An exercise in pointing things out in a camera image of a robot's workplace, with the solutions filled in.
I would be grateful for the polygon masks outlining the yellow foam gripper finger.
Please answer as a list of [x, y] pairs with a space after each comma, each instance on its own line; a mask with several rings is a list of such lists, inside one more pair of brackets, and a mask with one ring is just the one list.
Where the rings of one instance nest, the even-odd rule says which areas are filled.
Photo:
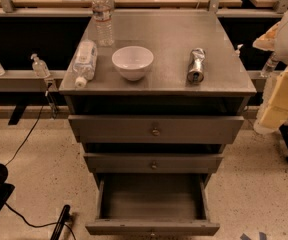
[[263, 103], [253, 125], [259, 134], [277, 131], [288, 119], [288, 66], [281, 73], [272, 72], [266, 79]]
[[268, 29], [263, 35], [258, 37], [253, 42], [253, 47], [262, 51], [274, 51], [275, 39], [280, 23], [277, 22], [270, 29]]

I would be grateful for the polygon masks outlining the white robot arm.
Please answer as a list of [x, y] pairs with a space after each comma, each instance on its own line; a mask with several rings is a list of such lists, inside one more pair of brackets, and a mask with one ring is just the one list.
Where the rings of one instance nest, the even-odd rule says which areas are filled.
[[253, 47], [272, 51], [286, 65], [280, 74], [270, 73], [263, 91], [254, 130], [259, 134], [277, 131], [288, 119], [288, 11], [282, 19], [253, 42]]

